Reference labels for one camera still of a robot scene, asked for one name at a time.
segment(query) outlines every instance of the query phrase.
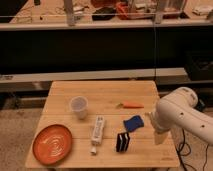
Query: cable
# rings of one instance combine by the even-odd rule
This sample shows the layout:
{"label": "cable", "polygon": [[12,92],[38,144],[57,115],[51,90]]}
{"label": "cable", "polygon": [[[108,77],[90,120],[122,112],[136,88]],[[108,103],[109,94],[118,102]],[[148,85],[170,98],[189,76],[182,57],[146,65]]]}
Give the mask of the cable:
{"label": "cable", "polygon": [[209,149],[209,144],[207,144],[206,146],[206,154],[205,154],[205,162],[204,162],[204,165],[203,165],[203,171],[205,171],[205,167],[206,167],[206,164],[207,164],[207,160],[208,160],[208,149]]}
{"label": "cable", "polygon": [[[182,156],[188,156],[191,154],[191,147],[190,145],[186,142],[186,136],[185,136],[185,131],[184,129],[182,129],[182,134],[183,134],[183,141],[179,143],[178,148],[176,149],[180,163],[184,169],[184,171],[188,171],[187,167],[190,167],[191,169],[193,169],[194,171],[197,171],[197,169],[195,169],[192,165],[188,164],[188,163],[184,163]],[[188,147],[188,152],[182,154],[182,150],[184,149],[185,145]]]}
{"label": "cable", "polygon": [[156,81],[157,77],[157,30],[155,23],[153,22],[153,29],[154,29],[154,81]]}

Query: blue sponge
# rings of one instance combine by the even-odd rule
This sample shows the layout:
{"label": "blue sponge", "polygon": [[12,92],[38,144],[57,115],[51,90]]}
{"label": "blue sponge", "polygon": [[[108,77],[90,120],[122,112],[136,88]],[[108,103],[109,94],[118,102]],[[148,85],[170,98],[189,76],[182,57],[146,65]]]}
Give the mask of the blue sponge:
{"label": "blue sponge", "polygon": [[144,127],[144,122],[140,115],[135,115],[129,120],[124,120],[123,122],[127,132],[133,132],[139,127]]}

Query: terracotta plate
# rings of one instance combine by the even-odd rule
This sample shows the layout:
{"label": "terracotta plate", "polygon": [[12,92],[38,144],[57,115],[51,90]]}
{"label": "terracotta plate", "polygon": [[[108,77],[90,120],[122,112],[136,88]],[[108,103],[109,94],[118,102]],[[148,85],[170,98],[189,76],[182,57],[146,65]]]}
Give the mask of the terracotta plate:
{"label": "terracotta plate", "polygon": [[71,150],[72,134],[63,125],[44,128],[35,138],[33,154],[42,164],[54,164],[63,159]]}

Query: paper cup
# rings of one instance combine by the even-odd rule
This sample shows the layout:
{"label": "paper cup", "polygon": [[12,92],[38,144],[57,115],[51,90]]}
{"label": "paper cup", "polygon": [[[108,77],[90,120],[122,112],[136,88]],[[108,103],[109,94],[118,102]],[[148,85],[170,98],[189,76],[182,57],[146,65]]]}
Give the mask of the paper cup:
{"label": "paper cup", "polygon": [[87,115],[88,100],[86,97],[77,96],[71,99],[70,108],[78,119],[84,119]]}

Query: gray floor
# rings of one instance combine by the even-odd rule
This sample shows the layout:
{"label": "gray floor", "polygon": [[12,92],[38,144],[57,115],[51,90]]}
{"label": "gray floor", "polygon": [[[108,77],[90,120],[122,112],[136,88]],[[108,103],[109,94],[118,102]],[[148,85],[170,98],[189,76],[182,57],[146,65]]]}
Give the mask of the gray floor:
{"label": "gray floor", "polygon": [[[0,171],[31,171],[33,169],[26,169],[24,167],[24,163],[36,125],[41,116],[42,103],[35,103],[35,101],[31,101],[30,103],[25,102],[24,108],[21,107],[14,109],[13,107],[13,105],[11,107],[11,102],[6,102],[4,108],[0,111]],[[213,116],[212,111],[212,109],[208,109],[205,113]],[[181,129],[176,126],[172,129],[172,135],[174,137],[175,144],[178,144],[182,140]],[[184,162],[195,167],[197,171],[202,171],[207,144],[188,132],[186,132],[186,140],[191,146],[192,153],[187,157],[183,157]],[[212,168],[213,147],[210,147],[208,150],[208,162],[205,171],[212,171]],[[167,169],[164,168],[156,170],[164,171]],[[183,169],[181,167],[170,169],[170,171],[182,170]]]}

